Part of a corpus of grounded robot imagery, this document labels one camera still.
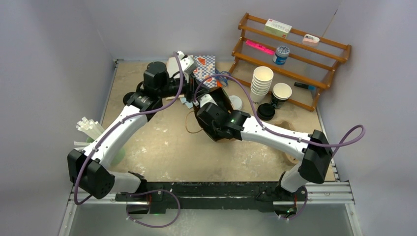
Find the green paper bag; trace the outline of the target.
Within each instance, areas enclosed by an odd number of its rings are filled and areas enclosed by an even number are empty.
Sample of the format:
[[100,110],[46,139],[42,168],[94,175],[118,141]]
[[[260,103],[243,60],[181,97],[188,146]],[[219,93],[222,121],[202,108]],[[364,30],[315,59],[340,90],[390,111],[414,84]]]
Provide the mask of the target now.
[[[231,109],[233,109],[232,104],[229,100],[229,96],[226,94],[224,89],[216,87],[216,88],[210,89],[210,92],[208,92],[207,94],[210,94],[214,98],[217,105],[219,106],[223,105],[225,107],[231,107]],[[194,112],[194,116],[196,117],[196,106],[194,104],[193,104],[193,112]]]

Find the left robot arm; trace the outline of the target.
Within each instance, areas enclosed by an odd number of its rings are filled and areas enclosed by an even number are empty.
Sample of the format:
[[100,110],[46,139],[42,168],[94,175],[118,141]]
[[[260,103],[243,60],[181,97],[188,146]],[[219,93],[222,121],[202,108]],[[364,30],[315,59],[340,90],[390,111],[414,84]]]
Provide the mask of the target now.
[[180,68],[170,76],[166,64],[151,62],[144,71],[144,79],[133,92],[127,93],[122,112],[93,142],[82,150],[73,149],[67,156],[69,176],[74,183],[74,201],[78,190],[102,199],[111,192],[127,193],[134,201],[145,198],[146,180],[136,173],[111,173],[108,168],[130,137],[148,123],[155,113],[168,108],[162,100],[184,95],[191,100],[200,82],[193,72],[197,64],[191,59],[180,60]]

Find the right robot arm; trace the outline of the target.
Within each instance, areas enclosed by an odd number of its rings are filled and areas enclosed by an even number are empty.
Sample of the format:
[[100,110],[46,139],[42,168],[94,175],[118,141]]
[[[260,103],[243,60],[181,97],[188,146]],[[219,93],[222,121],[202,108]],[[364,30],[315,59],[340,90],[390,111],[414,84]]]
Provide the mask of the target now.
[[228,110],[214,102],[195,102],[195,117],[204,132],[214,141],[223,139],[260,143],[285,152],[298,160],[284,172],[276,187],[277,196],[290,199],[307,183],[325,182],[333,152],[326,147],[323,132],[295,132],[259,120],[240,110]]

